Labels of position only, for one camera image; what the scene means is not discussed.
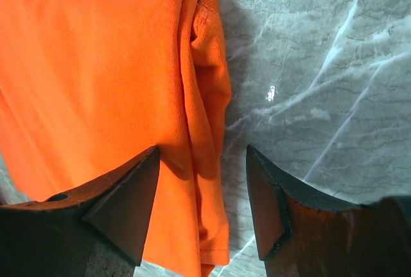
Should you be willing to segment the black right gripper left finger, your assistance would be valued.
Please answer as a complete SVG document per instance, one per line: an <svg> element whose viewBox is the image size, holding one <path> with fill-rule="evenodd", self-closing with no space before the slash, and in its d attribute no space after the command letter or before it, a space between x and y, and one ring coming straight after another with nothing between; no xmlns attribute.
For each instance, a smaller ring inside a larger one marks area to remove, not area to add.
<svg viewBox="0 0 411 277"><path fill-rule="evenodd" d="M152 146L49 199L1 206L2 276L132 276L159 179Z"/></svg>

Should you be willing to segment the orange t shirt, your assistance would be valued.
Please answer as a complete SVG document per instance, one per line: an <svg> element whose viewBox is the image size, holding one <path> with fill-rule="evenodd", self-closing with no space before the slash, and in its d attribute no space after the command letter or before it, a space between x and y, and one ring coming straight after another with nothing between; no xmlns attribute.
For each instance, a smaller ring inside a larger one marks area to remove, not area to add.
<svg viewBox="0 0 411 277"><path fill-rule="evenodd" d="M43 201L161 151L143 259L229 263L221 154L231 98L218 0L1 0L1 155Z"/></svg>

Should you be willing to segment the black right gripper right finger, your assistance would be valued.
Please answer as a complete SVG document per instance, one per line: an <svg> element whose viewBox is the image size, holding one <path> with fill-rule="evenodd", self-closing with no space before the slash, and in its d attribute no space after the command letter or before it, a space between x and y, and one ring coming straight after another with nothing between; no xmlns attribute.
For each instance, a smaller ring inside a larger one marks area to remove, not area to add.
<svg viewBox="0 0 411 277"><path fill-rule="evenodd" d="M409 276L410 197L354 204L286 173L252 146L246 175L267 276Z"/></svg>

